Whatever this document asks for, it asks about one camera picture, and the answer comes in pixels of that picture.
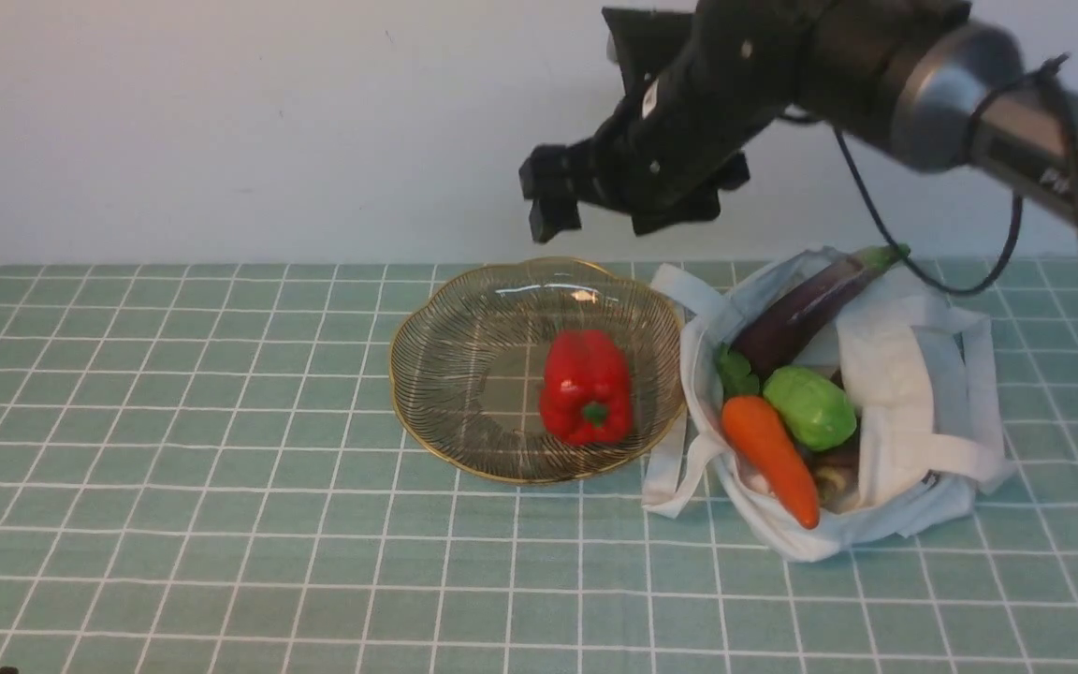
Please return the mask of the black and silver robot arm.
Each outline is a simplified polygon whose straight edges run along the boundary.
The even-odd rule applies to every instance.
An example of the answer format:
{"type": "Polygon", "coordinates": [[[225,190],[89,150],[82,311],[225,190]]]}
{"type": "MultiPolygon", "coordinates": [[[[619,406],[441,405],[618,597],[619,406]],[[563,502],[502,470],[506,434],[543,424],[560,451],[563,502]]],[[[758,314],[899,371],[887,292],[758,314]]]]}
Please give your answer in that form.
{"type": "Polygon", "coordinates": [[[625,94],[588,139],[539,145],[520,168],[535,242],[580,205],[634,234],[714,221],[750,176],[745,145],[798,107],[915,171],[973,166],[1073,219],[1056,116],[1014,38],[967,1],[700,1],[607,6],[625,94]]]}

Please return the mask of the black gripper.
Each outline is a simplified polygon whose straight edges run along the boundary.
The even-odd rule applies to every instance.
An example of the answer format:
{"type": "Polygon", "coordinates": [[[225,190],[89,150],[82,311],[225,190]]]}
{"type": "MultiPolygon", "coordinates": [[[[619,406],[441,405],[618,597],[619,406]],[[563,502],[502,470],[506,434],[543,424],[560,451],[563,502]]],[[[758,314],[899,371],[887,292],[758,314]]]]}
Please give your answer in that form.
{"type": "Polygon", "coordinates": [[[520,170],[533,242],[582,229],[580,204],[634,234],[709,222],[745,145],[794,102],[833,1],[700,1],[676,60],[624,95],[589,142],[538,145],[520,170]]]}

